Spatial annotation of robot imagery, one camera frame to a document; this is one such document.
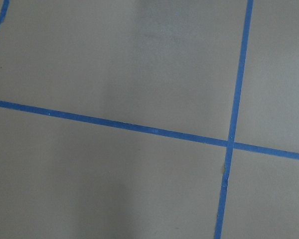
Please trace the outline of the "blue tape line crosswise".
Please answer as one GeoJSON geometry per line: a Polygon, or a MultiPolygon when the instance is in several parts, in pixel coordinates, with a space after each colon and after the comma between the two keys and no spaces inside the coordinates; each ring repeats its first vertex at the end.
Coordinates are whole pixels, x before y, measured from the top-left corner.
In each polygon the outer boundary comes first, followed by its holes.
{"type": "MultiPolygon", "coordinates": [[[[6,101],[0,101],[0,108],[16,110],[16,111],[21,111],[21,112],[27,112],[27,113],[32,113],[32,114],[38,114],[38,115],[44,115],[44,116],[55,117],[55,118],[61,118],[61,119],[67,119],[67,120],[73,120],[73,121],[86,122],[86,123],[91,123],[91,124],[96,124],[96,125],[120,128],[120,129],[125,129],[125,130],[154,134],[154,135],[182,139],[182,140],[187,140],[187,141],[205,143],[205,144],[210,144],[210,145],[215,145],[215,146],[220,146],[220,147],[226,147],[228,144],[228,141],[222,140],[222,139],[216,139],[216,138],[211,138],[211,137],[206,137],[206,136],[171,131],[171,130],[154,128],[154,127],[149,127],[149,126],[143,126],[143,125],[130,124],[130,123],[125,123],[125,122],[120,122],[120,121],[90,117],[90,116],[85,116],[85,115],[79,115],[79,114],[74,114],[74,113],[69,113],[69,112],[56,111],[56,110],[45,109],[45,108],[40,108],[40,107],[22,105],[22,104],[6,102],[6,101]]],[[[251,145],[251,144],[244,144],[244,143],[239,143],[239,142],[233,143],[233,148],[237,149],[237,150],[242,150],[242,151],[249,151],[249,152],[255,152],[255,153],[261,153],[261,154],[266,154],[266,155],[273,155],[273,156],[277,156],[277,157],[284,157],[284,158],[299,160],[299,153],[297,153],[297,152],[273,149],[273,148],[256,146],[256,145],[251,145]]]]}

